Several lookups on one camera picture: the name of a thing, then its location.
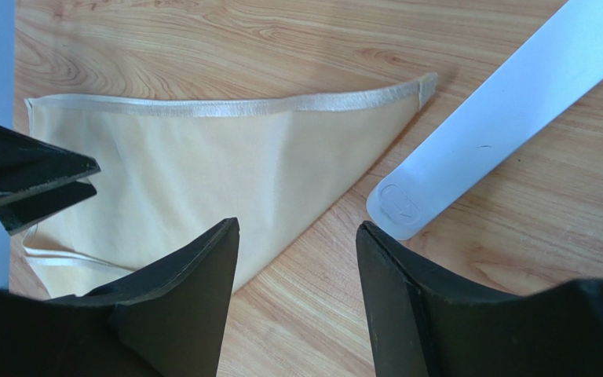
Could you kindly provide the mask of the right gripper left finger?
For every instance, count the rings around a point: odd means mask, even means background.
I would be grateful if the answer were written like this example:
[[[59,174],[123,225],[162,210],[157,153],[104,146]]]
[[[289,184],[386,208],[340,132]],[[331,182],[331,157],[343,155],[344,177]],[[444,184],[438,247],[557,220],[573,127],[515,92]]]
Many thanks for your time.
[[[216,375],[238,251],[228,218],[81,297],[0,290],[0,376]]]

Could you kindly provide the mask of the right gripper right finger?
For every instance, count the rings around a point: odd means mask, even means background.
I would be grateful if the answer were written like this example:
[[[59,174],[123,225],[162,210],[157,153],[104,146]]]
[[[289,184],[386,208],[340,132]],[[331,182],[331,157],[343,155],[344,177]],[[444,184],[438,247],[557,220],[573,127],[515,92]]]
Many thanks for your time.
[[[379,376],[603,376],[603,279],[517,296],[366,221],[356,256]]]

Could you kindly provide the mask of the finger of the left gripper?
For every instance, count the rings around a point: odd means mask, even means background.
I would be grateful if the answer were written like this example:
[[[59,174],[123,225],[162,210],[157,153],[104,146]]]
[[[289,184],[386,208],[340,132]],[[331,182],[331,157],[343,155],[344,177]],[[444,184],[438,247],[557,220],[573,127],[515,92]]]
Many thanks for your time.
[[[90,183],[72,182],[5,204],[0,207],[0,222],[14,235],[96,194]]]
[[[100,171],[92,157],[0,126],[0,207]]]

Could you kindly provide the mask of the beige cloth napkin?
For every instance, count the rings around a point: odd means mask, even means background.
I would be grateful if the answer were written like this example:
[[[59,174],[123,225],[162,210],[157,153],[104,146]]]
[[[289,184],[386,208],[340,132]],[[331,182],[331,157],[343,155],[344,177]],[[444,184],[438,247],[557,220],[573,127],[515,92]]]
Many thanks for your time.
[[[95,196],[28,230],[24,256],[50,296],[84,295],[236,218],[239,289],[371,168],[437,82],[264,100],[29,98],[31,136],[100,172],[87,178]]]

